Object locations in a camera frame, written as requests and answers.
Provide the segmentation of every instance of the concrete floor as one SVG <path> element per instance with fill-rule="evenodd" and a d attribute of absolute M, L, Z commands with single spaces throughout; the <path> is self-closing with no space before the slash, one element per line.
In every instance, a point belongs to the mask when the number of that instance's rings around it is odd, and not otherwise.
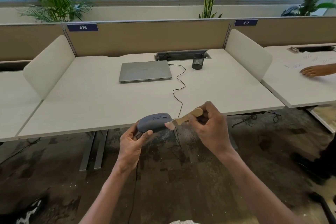
<path fill-rule="evenodd" d="M 259 114 L 257 120 L 232 129 L 238 153 L 251 170 L 296 214 L 311 223 L 328 223 L 321 207 L 309 200 L 312 190 L 322 194 L 336 210 L 332 197 L 336 179 L 314 185 L 289 159 L 299 151 L 314 159 L 332 135 L 302 110 L 276 111 L 282 116 Z M 246 116 L 231 116 L 233 124 Z M 48 193 L 47 208 L 33 223 L 78 223 L 90 207 L 117 159 L 119 138 L 125 129 L 107 135 L 103 167 L 79 172 L 87 135 L 45 137 L 0 165 L 0 214 L 9 213 Z M 237 186 L 187 126 L 180 126 L 181 148 L 171 131 L 163 131 L 143 147 L 134 209 L 130 223 L 258 223 Z M 0 162 L 27 145 L 25 140 L 0 146 Z M 135 171 L 121 193 L 111 223 L 127 223 L 132 208 Z"/>

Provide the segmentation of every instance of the wooden handle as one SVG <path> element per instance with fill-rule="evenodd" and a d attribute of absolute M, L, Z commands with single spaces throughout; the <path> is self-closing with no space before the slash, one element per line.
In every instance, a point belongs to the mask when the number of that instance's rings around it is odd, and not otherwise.
<path fill-rule="evenodd" d="M 201 108 L 196 108 L 194 110 L 192 110 L 190 113 L 188 114 L 192 114 L 195 117 L 201 116 L 203 114 L 203 110 Z M 186 114 L 185 116 L 176 119 L 175 121 L 177 122 L 178 125 L 181 125 L 183 122 L 188 121 L 188 114 Z"/>

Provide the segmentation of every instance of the white desk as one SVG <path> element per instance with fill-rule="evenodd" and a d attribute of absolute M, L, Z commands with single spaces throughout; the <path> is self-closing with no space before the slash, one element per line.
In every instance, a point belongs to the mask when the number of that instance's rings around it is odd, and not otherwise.
<path fill-rule="evenodd" d="M 40 102 L 22 71 L 0 73 L 0 142 L 17 139 Z"/>
<path fill-rule="evenodd" d="M 288 51 L 287 48 L 316 45 L 318 44 L 265 47 L 272 54 L 273 62 L 262 83 L 289 108 L 330 104 L 336 101 L 336 82 L 324 80 L 323 77 L 307 78 L 299 71 L 284 66 L 286 60 L 299 55 Z"/>
<path fill-rule="evenodd" d="M 284 107 L 225 50 L 209 50 L 208 54 L 212 59 L 204 60 L 201 70 L 192 69 L 191 60 L 169 62 L 183 65 L 187 70 L 179 77 L 186 88 L 175 91 L 183 102 L 181 116 L 207 100 L 227 115 Z M 123 62 L 153 61 L 154 55 L 77 57 L 19 137 L 121 128 L 160 112 L 177 118 L 180 103 L 172 90 L 183 86 L 176 79 L 184 71 L 182 67 L 170 66 L 171 80 L 125 84 L 118 81 Z"/>

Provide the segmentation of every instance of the pen holder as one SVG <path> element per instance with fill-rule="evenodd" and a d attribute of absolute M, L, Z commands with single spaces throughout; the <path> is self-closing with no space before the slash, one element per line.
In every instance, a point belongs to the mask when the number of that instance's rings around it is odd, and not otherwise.
<path fill-rule="evenodd" d="M 201 53 L 196 53 L 192 60 L 192 68 L 196 70 L 200 70 L 203 67 L 204 55 Z"/>

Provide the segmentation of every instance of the number sign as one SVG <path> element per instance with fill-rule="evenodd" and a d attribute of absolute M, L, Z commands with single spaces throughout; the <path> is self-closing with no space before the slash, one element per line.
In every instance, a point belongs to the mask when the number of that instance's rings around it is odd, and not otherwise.
<path fill-rule="evenodd" d="M 80 31 L 98 31 L 98 26 L 94 24 L 68 24 L 68 29 L 70 32 L 80 32 Z"/>
<path fill-rule="evenodd" d="M 255 26 L 258 20 L 236 20 L 235 26 Z"/>

